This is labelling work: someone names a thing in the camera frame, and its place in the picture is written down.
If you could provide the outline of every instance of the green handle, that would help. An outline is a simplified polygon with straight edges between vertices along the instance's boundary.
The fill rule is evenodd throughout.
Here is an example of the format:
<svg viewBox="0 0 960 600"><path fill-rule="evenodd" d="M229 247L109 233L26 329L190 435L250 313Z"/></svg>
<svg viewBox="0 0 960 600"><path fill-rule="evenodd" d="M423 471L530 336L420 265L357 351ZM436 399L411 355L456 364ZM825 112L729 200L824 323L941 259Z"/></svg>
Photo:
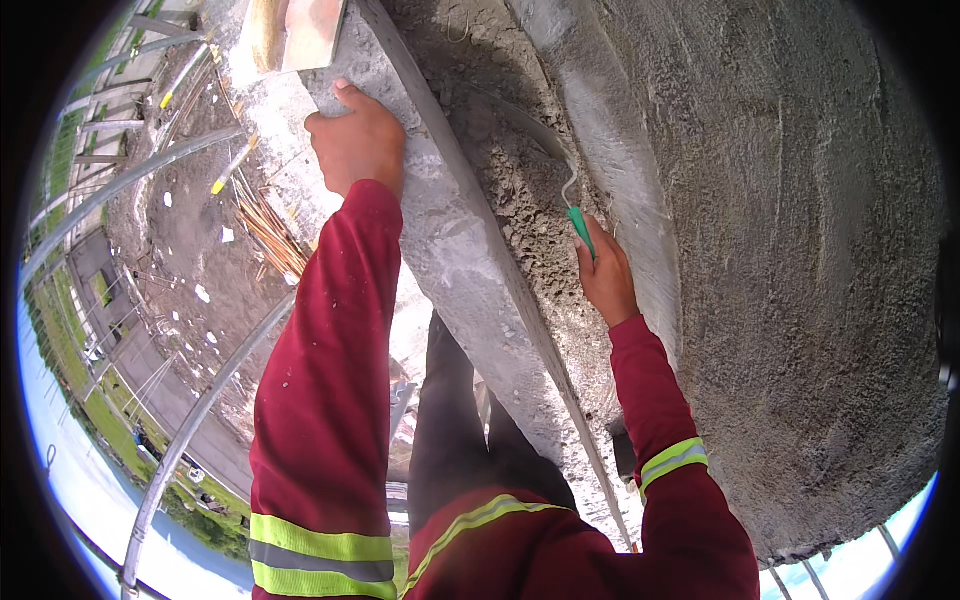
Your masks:
<svg viewBox="0 0 960 600"><path fill-rule="evenodd" d="M593 250L593 242L590 241L590 233L587 231L587 223L584 221L583 213L580 212L580 206L568 208L566 210L566 218L573 222L573 227L580 235L580 239L584 240L587 248L590 248L590 256L596 258L597 253Z"/></svg>

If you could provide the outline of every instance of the person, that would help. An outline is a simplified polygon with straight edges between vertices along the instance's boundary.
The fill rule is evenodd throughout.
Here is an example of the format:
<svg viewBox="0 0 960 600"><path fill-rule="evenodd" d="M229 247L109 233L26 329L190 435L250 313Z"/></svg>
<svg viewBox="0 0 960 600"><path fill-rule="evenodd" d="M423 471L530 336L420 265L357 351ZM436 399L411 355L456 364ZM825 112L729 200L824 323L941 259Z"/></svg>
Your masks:
<svg viewBox="0 0 960 600"><path fill-rule="evenodd" d="M384 489L405 135L346 80L334 93L352 112L305 126L344 204L256 394L253 597L758 598L753 546L709 476L626 255L592 218L596 259L574 244L584 292L610 328L646 503L643 552L616 553L580 519L559 470L495 400L484 440L472 365L435 314L410 465L409 576L395 588Z"/></svg>

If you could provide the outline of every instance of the leg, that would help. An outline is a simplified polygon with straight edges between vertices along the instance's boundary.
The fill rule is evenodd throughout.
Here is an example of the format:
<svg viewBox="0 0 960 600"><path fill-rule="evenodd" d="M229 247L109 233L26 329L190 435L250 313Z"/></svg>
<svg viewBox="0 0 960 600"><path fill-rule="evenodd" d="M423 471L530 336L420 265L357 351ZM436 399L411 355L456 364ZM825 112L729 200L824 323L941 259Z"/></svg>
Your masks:
<svg viewBox="0 0 960 600"><path fill-rule="evenodd" d="M410 534L457 496L491 482L492 463L473 398L473 365L434 311L410 459Z"/></svg>
<svg viewBox="0 0 960 600"><path fill-rule="evenodd" d="M560 469L540 456L527 442L514 419L490 393L490 453L496 464L497 483L529 490L550 504L566 506L574 513L577 503Z"/></svg>

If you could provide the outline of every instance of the hand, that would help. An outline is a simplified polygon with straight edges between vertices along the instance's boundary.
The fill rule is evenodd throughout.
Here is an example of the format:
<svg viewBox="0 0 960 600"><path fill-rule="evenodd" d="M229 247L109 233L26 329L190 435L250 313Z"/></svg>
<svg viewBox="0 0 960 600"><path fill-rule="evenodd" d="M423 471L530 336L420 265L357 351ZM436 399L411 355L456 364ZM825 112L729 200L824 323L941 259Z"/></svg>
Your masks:
<svg viewBox="0 0 960 600"><path fill-rule="evenodd" d="M613 329L640 314L636 307L634 276L630 273L627 254L613 236L590 215L585 214L584 221L597 257L594 260L590 256L590 248L580 237L573 241L580 260L580 282L587 300L600 311L607 327Z"/></svg>
<svg viewBox="0 0 960 600"><path fill-rule="evenodd" d="M389 110L341 78L333 93L350 114L327 118L314 112L303 124L324 172L326 189L347 196L360 180L376 180L399 201L403 194L403 146L407 136Z"/></svg>

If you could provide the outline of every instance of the long-sleeved shirt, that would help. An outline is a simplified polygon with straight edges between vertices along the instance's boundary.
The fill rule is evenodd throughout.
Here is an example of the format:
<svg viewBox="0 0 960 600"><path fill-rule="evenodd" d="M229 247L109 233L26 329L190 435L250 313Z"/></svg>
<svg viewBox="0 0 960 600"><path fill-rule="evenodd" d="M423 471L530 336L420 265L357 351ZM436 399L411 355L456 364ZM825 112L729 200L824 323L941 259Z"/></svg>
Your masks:
<svg viewBox="0 0 960 600"><path fill-rule="evenodd" d="M254 407L254 598L397 597L384 488L401 228L393 194L356 182L300 280ZM476 490L414 535L402 597L758 598L753 547L708 474L660 339L642 317L610 337L644 552L617 554L531 492Z"/></svg>

